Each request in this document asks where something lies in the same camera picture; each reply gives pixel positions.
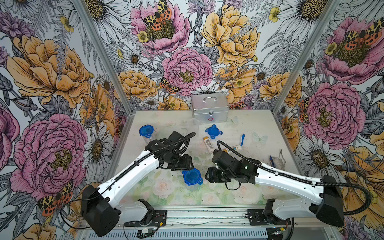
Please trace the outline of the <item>blue lid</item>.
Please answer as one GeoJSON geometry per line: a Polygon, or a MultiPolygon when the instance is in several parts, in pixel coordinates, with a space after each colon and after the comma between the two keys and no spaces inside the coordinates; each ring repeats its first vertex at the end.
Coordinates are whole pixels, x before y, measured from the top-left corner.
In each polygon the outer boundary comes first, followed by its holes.
{"type": "Polygon", "coordinates": [[[182,171],[184,182],[187,186],[202,185],[203,178],[201,172],[198,169],[192,169],[189,171],[182,171]]]}
{"type": "Polygon", "coordinates": [[[140,136],[147,139],[151,138],[154,132],[155,132],[155,129],[152,125],[144,125],[139,129],[140,136]]]}
{"type": "Polygon", "coordinates": [[[205,129],[205,133],[207,133],[211,139],[215,139],[219,135],[223,134],[223,132],[219,130],[219,128],[216,125],[212,125],[211,127],[205,129]]]}

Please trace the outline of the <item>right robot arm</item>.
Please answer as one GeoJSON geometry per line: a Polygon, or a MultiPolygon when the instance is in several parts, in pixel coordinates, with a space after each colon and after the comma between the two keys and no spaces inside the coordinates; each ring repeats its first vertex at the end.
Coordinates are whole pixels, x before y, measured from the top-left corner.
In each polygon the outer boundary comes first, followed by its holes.
{"type": "Polygon", "coordinates": [[[273,187],[296,196],[290,200],[267,200],[262,214],[269,224],[292,218],[317,218],[324,224],[342,227],[344,209],[342,193],[336,180],[328,175],[323,178],[308,178],[282,171],[258,160],[236,159],[224,151],[215,150],[213,167],[205,174],[210,183],[229,183],[273,187]]]}

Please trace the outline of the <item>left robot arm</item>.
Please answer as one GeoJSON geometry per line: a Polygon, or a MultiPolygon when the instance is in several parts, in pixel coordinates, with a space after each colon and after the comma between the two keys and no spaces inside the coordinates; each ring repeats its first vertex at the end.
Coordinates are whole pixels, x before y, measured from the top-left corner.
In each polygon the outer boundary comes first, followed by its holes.
{"type": "Polygon", "coordinates": [[[120,201],[140,180],[158,167],[171,171],[194,168],[192,157],[186,154],[192,132],[186,136],[174,131],[167,139],[149,142],[141,154],[116,176],[98,187],[88,186],[82,193],[81,215],[97,234],[103,237],[119,224],[148,225],[153,220],[153,207],[140,199],[127,207],[120,201]]]}

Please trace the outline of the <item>white bottle lying sideways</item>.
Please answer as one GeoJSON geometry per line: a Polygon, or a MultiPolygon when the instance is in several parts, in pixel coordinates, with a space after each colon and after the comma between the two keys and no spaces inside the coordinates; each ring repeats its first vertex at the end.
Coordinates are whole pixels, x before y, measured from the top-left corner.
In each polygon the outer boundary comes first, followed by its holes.
{"type": "Polygon", "coordinates": [[[231,147],[231,148],[225,148],[225,149],[223,149],[223,152],[226,152],[226,153],[232,153],[233,151],[232,150],[234,150],[234,151],[240,151],[242,149],[242,147],[240,146],[240,145],[237,145],[237,146],[233,146],[233,147],[231,147]]]}

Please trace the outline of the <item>white bottle back label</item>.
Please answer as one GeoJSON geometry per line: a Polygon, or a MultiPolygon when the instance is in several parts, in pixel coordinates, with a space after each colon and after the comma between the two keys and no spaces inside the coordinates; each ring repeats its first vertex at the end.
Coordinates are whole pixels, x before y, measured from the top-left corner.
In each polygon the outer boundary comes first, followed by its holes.
{"type": "Polygon", "coordinates": [[[208,152],[209,152],[209,153],[213,153],[214,150],[215,150],[215,148],[214,148],[214,146],[213,146],[213,144],[212,144],[210,138],[209,138],[209,137],[203,137],[203,141],[204,141],[204,144],[205,144],[206,147],[207,147],[208,152]]]}

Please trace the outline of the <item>blue toothbrush near lid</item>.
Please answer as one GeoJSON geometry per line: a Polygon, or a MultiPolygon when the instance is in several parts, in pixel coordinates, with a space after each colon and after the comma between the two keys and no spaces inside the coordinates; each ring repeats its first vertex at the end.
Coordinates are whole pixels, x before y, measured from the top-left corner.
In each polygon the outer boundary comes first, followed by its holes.
{"type": "Polygon", "coordinates": [[[242,147],[244,145],[244,140],[245,140],[245,134],[241,135],[241,141],[240,141],[240,146],[242,147]]]}

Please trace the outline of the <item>clear plastic cup back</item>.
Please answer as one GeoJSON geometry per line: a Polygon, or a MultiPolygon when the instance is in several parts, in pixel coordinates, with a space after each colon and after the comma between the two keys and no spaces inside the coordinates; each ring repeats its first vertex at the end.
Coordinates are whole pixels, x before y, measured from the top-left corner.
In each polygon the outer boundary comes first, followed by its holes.
{"type": "Polygon", "coordinates": [[[200,129],[200,121],[195,118],[189,119],[186,122],[186,129],[188,134],[192,132],[198,134],[200,129]]]}

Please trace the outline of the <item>clear packet right edge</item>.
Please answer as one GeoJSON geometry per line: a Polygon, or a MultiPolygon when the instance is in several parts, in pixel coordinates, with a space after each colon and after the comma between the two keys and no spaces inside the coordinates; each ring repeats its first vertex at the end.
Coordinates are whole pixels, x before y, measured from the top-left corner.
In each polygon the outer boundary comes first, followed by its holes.
{"type": "Polygon", "coordinates": [[[270,156],[269,161],[270,161],[271,167],[282,170],[282,171],[285,170],[286,160],[284,159],[284,156],[283,156],[283,150],[279,151],[278,157],[270,156]]]}

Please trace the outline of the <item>silver metal first-aid case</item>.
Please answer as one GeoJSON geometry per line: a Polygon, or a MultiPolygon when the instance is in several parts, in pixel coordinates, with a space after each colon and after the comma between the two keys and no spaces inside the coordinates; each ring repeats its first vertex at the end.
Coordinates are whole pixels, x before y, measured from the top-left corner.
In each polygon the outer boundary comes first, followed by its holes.
{"type": "Polygon", "coordinates": [[[223,93],[192,95],[192,116],[200,124],[225,122],[229,104],[223,93]]]}

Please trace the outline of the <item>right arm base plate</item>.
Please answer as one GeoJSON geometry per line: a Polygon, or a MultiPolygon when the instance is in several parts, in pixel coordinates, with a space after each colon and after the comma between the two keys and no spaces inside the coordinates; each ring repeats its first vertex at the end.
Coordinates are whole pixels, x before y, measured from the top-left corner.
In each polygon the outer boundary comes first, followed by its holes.
{"type": "Polygon", "coordinates": [[[291,220],[282,220],[273,214],[267,215],[263,209],[248,209],[245,218],[249,220],[251,226],[289,226],[291,220]]]}

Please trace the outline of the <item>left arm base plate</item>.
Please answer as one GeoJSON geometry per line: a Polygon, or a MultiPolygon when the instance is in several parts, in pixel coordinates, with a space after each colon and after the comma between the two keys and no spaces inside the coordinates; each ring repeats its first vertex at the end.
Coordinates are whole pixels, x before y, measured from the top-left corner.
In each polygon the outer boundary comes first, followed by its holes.
{"type": "Polygon", "coordinates": [[[163,227],[167,221],[167,210],[149,211],[142,220],[124,223],[125,227],[163,227]]]}

